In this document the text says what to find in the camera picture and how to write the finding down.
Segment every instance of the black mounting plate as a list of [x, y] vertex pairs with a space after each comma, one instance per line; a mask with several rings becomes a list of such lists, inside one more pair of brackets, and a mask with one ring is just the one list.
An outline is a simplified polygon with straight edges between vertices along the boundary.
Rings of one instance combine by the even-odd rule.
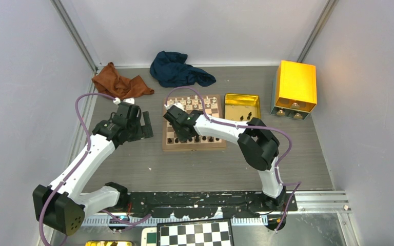
[[[132, 192], [129, 193], [129, 204], [135, 217], [151, 214], [154, 218], [170, 218], [174, 212], [176, 218], [211, 218], [218, 207], [223, 211], [223, 218], [256, 218], [258, 212], [271, 212], [265, 205], [262, 191], [218, 191], [218, 192]], [[111, 212], [127, 212], [128, 206]], [[295, 195], [288, 211], [297, 211]]]

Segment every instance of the yellow object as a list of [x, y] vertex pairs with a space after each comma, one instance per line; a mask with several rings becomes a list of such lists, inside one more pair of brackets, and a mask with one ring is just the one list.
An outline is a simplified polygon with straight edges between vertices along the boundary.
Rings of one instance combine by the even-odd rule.
[[129, 241], [88, 241], [85, 246], [133, 246]]
[[252, 112], [251, 118], [261, 118], [261, 104], [258, 95], [227, 93], [224, 97], [225, 119], [240, 120], [241, 115], [246, 120], [248, 113]]
[[275, 105], [310, 112], [318, 103], [314, 65], [283, 60], [277, 70]]

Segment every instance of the black and white checkered board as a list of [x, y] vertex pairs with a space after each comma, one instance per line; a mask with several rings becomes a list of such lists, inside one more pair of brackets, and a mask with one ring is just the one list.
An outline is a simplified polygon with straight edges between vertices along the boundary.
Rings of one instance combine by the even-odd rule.
[[157, 225], [157, 246], [233, 246], [229, 219]]

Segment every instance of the red wire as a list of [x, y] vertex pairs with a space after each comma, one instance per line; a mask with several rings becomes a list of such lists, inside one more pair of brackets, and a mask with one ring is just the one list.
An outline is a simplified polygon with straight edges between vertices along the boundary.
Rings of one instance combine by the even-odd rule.
[[128, 220], [130, 220], [129, 219], [129, 213], [130, 213], [130, 210], [132, 209], [132, 202], [130, 202], [130, 204], [129, 204], [129, 209], [128, 209], [128, 213], [126, 214], [127, 216], [128, 216]]

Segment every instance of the white wall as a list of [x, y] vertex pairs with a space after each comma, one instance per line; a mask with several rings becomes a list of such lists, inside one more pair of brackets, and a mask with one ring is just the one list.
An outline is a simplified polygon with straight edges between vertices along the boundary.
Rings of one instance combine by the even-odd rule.
[[64, 2], [84, 42], [105, 65], [150, 65], [162, 50], [189, 64], [296, 60], [327, 0]]
[[339, 1], [307, 56], [312, 113], [363, 245], [394, 245], [394, 1]]
[[0, 245], [38, 240], [32, 191], [66, 165], [91, 74], [50, 1], [0, 1]]

